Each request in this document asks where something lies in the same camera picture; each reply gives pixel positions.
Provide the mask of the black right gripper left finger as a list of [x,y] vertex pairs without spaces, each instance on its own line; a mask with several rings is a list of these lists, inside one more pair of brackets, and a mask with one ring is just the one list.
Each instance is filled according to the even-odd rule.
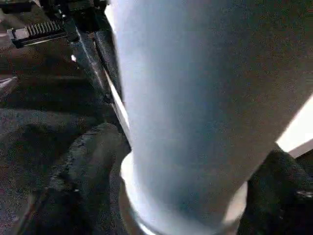
[[102,123],[78,137],[53,172],[33,235],[123,235],[118,164],[129,153],[118,128]]

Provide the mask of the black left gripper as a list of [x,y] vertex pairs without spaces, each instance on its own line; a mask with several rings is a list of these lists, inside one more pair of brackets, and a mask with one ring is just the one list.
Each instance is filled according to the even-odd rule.
[[[0,9],[4,14],[30,12],[37,5],[48,16],[49,21],[26,25],[22,28],[10,28],[6,35],[16,48],[63,38],[67,35],[63,29],[63,20],[75,12],[85,12],[91,8],[106,9],[107,0],[2,0]],[[87,33],[77,27],[71,32],[75,39],[69,43],[77,66],[94,88],[100,104],[113,102],[111,89],[104,68],[119,96],[122,88],[115,47],[111,31],[97,31],[95,43],[99,55]]]

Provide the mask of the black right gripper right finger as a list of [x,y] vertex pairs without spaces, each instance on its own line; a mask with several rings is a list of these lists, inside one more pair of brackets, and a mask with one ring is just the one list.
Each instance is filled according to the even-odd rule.
[[248,181],[239,235],[313,233],[313,152],[293,158],[272,150]]

